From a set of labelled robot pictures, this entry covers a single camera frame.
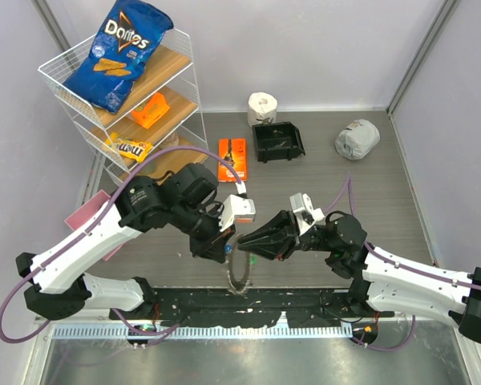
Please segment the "keys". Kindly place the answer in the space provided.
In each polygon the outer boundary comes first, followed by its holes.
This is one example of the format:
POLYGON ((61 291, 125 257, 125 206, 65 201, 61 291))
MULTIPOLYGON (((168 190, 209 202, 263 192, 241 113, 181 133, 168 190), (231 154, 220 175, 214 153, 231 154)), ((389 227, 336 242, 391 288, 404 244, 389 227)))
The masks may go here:
POLYGON ((265 134, 266 138, 264 148, 287 148, 289 145, 291 145, 291 139, 283 129, 269 129, 265 134))

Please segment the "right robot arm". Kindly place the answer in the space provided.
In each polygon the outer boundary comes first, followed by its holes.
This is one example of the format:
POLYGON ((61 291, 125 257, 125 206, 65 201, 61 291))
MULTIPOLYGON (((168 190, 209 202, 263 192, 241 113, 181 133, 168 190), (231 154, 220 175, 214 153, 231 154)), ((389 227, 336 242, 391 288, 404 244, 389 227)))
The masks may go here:
POLYGON ((351 282, 346 305, 352 314, 372 310, 429 318, 481 344, 481 267, 472 272, 441 269, 399 257, 366 239, 359 220, 342 211, 318 218, 280 211, 240 237, 238 248, 278 261, 297 251, 327 252, 327 266, 351 282))

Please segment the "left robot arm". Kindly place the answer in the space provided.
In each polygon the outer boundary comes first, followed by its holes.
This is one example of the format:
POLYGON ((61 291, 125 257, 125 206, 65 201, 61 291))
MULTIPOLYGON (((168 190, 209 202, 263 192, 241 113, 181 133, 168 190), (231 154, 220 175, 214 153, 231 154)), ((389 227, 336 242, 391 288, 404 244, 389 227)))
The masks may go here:
POLYGON ((45 253, 16 259, 25 277, 39 268, 24 292, 26 307, 50 321, 84 309, 118 310, 127 319, 150 317, 156 294, 145 278, 99 278, 88 268, 151 229, 171 225, 188 235, 193 256, 223 263, 234 234, 234 217, 247 207, 245 194, 216 200, 218 182, 202 164, 190 163, 161 178, 135 176, 115 200, 45 253))

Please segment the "orange razor box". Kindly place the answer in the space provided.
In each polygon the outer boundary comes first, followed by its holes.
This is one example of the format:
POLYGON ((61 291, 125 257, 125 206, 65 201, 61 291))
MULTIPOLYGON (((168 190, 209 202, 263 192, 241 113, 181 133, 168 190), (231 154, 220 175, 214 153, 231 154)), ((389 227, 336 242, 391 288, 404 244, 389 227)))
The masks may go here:
MULTIPOLYGON (((236 171, 242 181, 248 179, 247 142, 245 138, 219 139, 218 156, 236 171)), ((218 164, 217 179, 222 183, 236 182, 236 177, 222 163, 218 164)))

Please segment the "black plastic storage bin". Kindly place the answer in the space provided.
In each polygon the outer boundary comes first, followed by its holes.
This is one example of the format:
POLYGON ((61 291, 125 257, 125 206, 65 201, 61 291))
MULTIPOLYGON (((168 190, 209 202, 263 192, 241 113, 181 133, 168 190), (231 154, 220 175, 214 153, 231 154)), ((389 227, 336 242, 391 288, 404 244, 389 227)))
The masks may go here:
POLYGON ((305 155, 300 130, 291 122, 252 126, 257 161, 293 160, 305 155))

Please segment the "yellow M&M candy bag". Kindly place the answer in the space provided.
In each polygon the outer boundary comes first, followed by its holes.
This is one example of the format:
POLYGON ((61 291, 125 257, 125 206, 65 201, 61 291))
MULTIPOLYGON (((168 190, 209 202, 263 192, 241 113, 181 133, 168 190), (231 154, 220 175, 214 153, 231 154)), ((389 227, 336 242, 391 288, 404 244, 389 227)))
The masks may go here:
POLYGON ((105 140, 105 144, 109 148, 116 148, 121 156, 137 163, 144 162, 153 149, 153 145, 149 142, 133 140, 121 136, 117 132, 112 132, 109 138, 105 140))

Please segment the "pink plastic tray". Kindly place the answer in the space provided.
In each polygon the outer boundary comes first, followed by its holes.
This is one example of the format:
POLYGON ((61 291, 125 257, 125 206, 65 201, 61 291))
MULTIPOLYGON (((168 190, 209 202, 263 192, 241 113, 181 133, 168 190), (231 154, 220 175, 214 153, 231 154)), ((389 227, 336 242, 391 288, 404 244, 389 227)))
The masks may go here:
POLYGON ((73 233, 51 250, 48 260, 70 273, 82 273, 100 258, 107 260, 139 233, 119 225, 121 216, 111 197, 103 191, 66 219, 73 233))

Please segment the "white toilet paper roll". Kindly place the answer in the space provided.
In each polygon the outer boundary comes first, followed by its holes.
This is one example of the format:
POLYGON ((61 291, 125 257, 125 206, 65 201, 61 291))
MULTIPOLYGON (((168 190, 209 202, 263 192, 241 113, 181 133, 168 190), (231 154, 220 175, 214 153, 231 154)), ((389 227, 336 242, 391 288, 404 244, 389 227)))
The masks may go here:
POLYGON ((250 127, 276 121, 277 100, 265 92, 254 92, 248 99, 247 121, 250 127))

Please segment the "grey wrapped paper bundle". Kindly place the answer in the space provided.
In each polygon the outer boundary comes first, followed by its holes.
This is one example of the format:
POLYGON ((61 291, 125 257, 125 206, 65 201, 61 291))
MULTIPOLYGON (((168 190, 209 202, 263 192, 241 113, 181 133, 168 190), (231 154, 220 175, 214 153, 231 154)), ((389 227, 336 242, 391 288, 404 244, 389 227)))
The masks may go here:
POLYGON ((378 128, 369 120, 354 120, 334 141, 337 153, 348 160, 363 159, 380 141, 378 128))

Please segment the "orange snack box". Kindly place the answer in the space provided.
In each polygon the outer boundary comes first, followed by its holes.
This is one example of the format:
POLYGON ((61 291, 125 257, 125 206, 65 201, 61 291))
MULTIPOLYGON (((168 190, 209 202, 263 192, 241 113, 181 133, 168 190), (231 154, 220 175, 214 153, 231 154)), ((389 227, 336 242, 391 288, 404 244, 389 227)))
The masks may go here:
POLYGON ((170 110, 164 95, 156 92, 152 97, 134 108, 129 118, 144 129, 149 129, 170 110))

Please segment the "blue Doritos chip bag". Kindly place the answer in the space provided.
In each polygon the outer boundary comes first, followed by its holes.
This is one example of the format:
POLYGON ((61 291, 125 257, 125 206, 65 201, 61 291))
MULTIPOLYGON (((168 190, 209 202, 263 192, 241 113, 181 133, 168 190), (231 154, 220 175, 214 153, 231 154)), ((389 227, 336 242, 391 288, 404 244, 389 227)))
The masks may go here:
POLYGON ((63 86, 87 102, 117 113, 164 34, 173 27, 167 14, 146 2, 115 2, 88 56, 63 86))

